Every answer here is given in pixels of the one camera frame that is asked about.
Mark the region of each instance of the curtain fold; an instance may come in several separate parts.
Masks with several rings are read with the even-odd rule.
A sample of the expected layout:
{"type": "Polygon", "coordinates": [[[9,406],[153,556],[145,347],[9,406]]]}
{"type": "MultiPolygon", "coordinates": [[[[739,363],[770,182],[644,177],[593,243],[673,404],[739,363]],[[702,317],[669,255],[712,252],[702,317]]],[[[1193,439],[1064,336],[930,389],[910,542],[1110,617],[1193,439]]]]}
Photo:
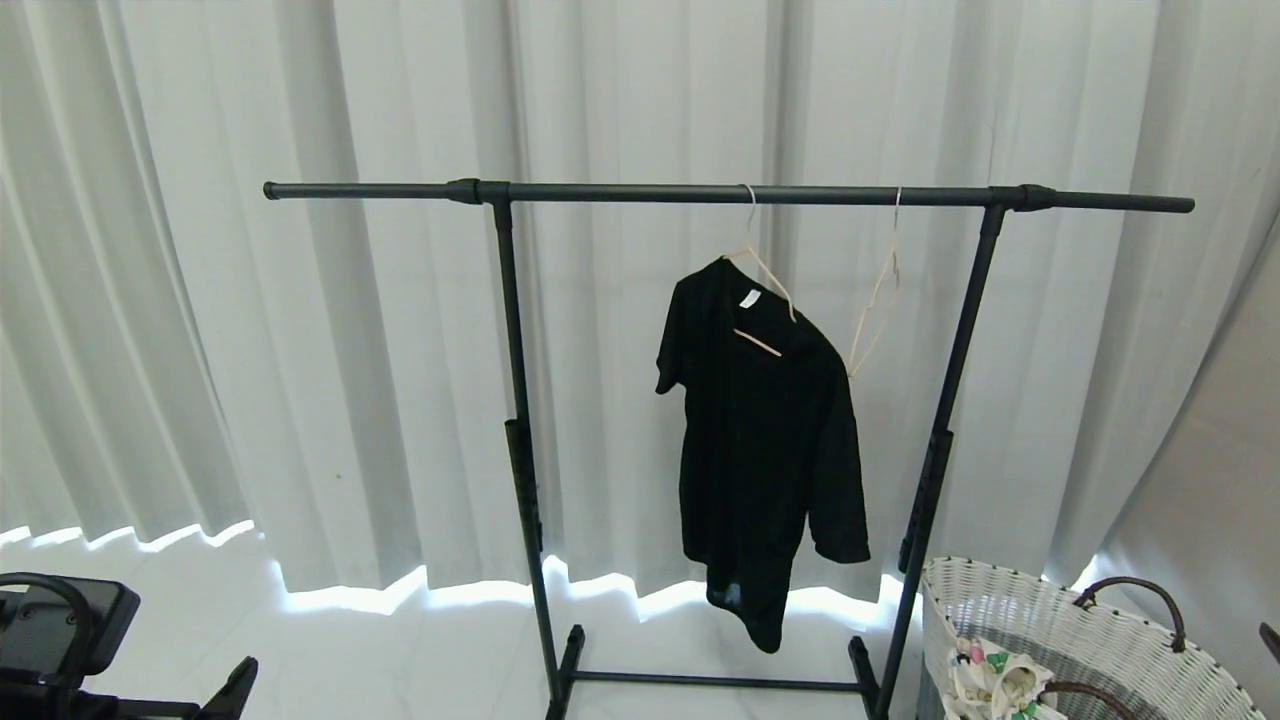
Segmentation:
{"type": "MultiPolygon", "coordinates": [[[[1074,578],[1280,210],[1266,0],[379,0],[0,6],[0,532],[246,518],[291,589],[527,580],[492,218],[264,181],[986,186],[1190,195],[1010,215],[931,546],[1074,578]]],[[[874,600],[980,210],[540,204],[517,256],[541,520],[648,593],[680,548],[671,288],[746,243],[847,352],[874,600]],[[896,300],[884,300],[884,292],[896,300]],[[892,306],[891,313],[886,313],[892,306]]],[[[755,273],[755,268],[742,265],[755,273]]]]}

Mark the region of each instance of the beige wall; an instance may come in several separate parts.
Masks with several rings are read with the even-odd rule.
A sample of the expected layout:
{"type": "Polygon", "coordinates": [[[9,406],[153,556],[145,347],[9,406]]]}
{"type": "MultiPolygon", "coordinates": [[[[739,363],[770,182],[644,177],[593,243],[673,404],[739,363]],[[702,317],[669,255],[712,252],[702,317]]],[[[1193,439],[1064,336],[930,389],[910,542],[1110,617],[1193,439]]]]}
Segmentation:
{"type": "Polygon", "coordinates": [[[1106,547],[1114,569],[1179,600],[1189,637],[1271,717],[1280,717],[1280,664],[1258,624],[1280,624],[1277,231],[1106,547]]]}

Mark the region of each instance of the white floral cloth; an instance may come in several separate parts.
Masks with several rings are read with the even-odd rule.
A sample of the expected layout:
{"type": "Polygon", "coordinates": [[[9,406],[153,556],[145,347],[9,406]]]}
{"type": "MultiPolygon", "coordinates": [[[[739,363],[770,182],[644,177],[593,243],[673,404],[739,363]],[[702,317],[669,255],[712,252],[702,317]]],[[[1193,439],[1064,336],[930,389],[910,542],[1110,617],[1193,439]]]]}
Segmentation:
{"type": "Polygon", "coordinates": [[[1053,673],[991,641],[960,638],[947,675],[947,720],[1066,720],[1038,700],[1053,673]]]}

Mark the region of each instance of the basket handle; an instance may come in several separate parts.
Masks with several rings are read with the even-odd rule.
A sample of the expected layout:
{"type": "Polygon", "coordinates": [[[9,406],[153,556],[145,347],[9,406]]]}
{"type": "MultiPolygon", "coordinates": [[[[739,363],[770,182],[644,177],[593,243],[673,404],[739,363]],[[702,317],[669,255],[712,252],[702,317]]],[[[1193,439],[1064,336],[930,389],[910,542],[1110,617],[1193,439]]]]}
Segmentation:
{"type": "Polygon", "coordinates": [[[1138,720],[1138,716],[1134,715],[1134,712],[1132,710],[1129,710],[1128,707],[1125,707],[1119,700],[1116,700],[1115,696],[1112,696],[1111,693],[1108,693],[1106,691],[1101,691],[1098,688],[1094,688],[1093,685],[1087,685],[1084,683],[1071,683],[1071,682],[1068,682],[1068,680],[1050,680],[1044,685],[1044,692],[1041,694],[1041,697],[1044,697],[1048,693],[1082,693],[1082,694],[1091,694],[1091,696],[1101,700],[1102,702],[1107,703],[1107,707],[1110,707],[1112,712],[1115,712],[1116,715],[1119,715],[1124,720],[1138,720]]]}
{"type": "Polygon", "coordinates": [[[1160,596],[1169,606],[1169,614],[1174,618],[1174,644],[1171,646],[1174,652],[1184,652],[1187,650],[1187,625],[1183,623],[1183,611],[1178,610],[1178,603],[1174,602],[1174,596],[1169,594],[1169,591],[1157,585],[1151,580],[1143,580],[1142,578],[1130,578],[1128,575],[1117,575],[1115,578],[1106,578],[1093,583],[1092,585],[1084,588],[1080,597],[1075,598],[1073,605],[1076,607],[1083,607],[1088,610],[1091,606],[1097,605],[1097,594],[1102,588],[1108,588],[1111,585],[1138,585],[1147,588],[1148,591],[1160,596]]]}

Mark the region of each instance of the rack bottom bar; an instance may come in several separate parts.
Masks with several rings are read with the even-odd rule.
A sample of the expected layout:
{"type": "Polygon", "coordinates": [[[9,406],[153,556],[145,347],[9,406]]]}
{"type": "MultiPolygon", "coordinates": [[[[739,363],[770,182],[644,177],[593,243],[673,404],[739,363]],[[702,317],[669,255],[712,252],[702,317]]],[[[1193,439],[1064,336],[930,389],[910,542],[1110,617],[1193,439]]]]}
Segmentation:
{"type": "Polygon", "coordinates": [[[767,691],[817,691],[828,693],[863,693],[873,691],[863,683],[824,683],[818,680],[773,680],[765,678],[709,678],[704,675],[658,675],[652,673],[599,673],[576,670],[575,680],[605,683],[654,683],[663,685],[712,685],[722,688],[760,688],[767,691]]]}

